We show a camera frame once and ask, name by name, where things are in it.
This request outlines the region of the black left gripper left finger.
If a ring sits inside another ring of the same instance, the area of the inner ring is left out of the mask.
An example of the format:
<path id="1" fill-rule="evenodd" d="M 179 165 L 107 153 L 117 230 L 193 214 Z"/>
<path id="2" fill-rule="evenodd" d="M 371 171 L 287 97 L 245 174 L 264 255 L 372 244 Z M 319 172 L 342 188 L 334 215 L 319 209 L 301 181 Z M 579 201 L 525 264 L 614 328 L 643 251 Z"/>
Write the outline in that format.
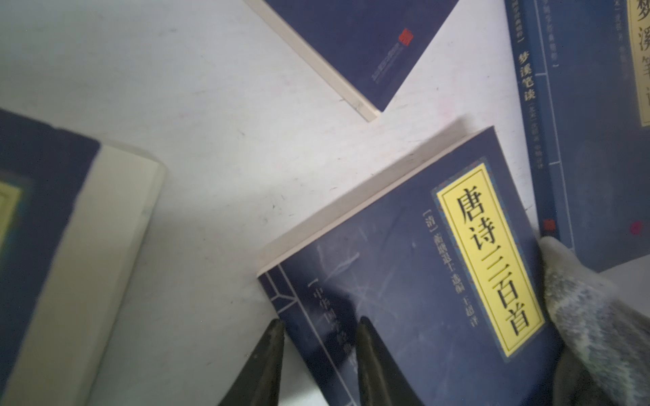
<path id="1" fill-rule="evenodd" d="M 273 319 L 219 406 L 279 405 L 285 324 Z"/>

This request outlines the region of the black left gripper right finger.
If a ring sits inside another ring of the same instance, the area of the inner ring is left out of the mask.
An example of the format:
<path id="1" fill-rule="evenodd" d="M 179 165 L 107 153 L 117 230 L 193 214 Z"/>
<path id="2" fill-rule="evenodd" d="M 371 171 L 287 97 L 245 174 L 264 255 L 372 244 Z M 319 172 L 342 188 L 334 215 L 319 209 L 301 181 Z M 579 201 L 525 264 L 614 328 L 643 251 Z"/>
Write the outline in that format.
<path id="1" fill-rule="evenodd" d="M 357 325 L 355 344 L 361 405 L 423 406 L 366 316 Z"/>

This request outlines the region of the blue book yellow label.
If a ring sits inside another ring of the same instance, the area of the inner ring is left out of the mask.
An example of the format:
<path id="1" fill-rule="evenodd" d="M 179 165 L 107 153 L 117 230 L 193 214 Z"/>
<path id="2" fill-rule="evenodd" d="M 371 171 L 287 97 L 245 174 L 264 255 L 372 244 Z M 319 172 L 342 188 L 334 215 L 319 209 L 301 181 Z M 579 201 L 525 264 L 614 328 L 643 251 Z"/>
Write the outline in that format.
<path id="1" fill-rule="evenodd" d="M 361 402 L 362 318 L 423 404 L 552 402 L 562 345 L 494 128 L 345 210 L 257 278 L 328 404 Z"/>

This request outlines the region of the grey patterned cloth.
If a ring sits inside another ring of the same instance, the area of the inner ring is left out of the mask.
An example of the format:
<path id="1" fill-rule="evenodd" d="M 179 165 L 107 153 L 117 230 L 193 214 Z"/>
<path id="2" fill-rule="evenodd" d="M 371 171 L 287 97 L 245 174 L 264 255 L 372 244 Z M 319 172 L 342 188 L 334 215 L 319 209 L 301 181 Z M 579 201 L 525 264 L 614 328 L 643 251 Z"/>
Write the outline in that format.
<path id="1" fill-rule="evenodd" d="M 544 299 L 565 348 L 555 369 L 554 405 L 647 405 L 649 318 L 615 285 L 543 237 Z"/>

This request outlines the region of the blue book under left arm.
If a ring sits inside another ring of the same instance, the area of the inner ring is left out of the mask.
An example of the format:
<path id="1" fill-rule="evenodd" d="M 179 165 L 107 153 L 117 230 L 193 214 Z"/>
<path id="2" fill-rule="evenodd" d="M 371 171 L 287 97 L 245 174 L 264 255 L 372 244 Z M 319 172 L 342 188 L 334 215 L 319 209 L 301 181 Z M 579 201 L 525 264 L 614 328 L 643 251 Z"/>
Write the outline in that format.
<path id="1" fill-rule="evenodd" d="M 164 176 L 146 152 L 2 111 L 2 404 L 86 402 Z"/>

